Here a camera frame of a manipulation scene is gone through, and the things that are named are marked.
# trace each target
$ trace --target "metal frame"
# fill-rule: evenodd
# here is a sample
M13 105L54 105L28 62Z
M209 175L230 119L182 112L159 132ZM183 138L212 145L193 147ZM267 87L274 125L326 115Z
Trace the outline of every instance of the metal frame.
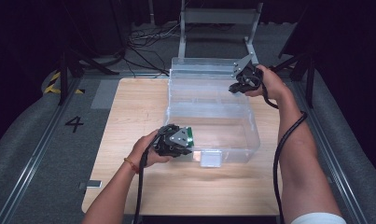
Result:
M186 23L226 23L226 24L251 24L249 36L244 38L246 49L252 54L252 64L258 64L253 40L258 28L258 21L263 3L258 3L257 8L252 9L214 9L214 8L186 8L185 0L181 4L181 37L179 41L178 57L185 58L187 37L185 33Z

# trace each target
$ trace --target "dark curtain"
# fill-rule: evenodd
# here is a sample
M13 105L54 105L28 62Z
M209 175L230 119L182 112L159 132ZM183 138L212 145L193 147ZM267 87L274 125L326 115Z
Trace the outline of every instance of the dark curtain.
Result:
M284 53L307 50L376 168L376 2L310 4Z
M0 138L13 120L42 95L59 51L29 1L0 1Z

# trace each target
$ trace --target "handheld controller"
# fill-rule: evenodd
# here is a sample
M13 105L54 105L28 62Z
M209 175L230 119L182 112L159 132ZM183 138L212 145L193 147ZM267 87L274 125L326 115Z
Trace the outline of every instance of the handheld controller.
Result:
M174 124L163 126L158 131L159 138L153 144L160 156L179 157L191 153L188 147L193 147L193 133L190 127L179 128Z
M236 76L237 83L229 86L229 91L232 93L246 91L255 91L262 84L263 72L256 67L251 68L246 66L241 73Z

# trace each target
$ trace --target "wooden table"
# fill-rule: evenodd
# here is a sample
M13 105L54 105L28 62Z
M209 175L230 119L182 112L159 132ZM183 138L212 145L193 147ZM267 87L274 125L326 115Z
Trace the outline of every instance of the wooden table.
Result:
M103 186L87 189L83 212L112 178L137 139L161 127L168 105L167 83L166 78L123 78L120 81L91 173L91 180L101 180ZM253 158L248 163L223 163L220 168L202 168L198 162L171 161L145 169L141 215L278 215L272 187L272 160L279 115L262 97L250 101L261 141ZM126 214L135 211L137 189L138 175L129 190Z

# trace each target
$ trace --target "clear plastic box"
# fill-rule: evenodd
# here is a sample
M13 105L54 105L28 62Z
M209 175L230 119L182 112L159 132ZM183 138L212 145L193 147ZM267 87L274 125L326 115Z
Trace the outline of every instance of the clear plastic box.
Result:
M254 112L241 93L229 92L236 82L232 59L173 58L169 105L164 124L189 126L193 153L179 160L203 167L222 162L248 162L260 146Z

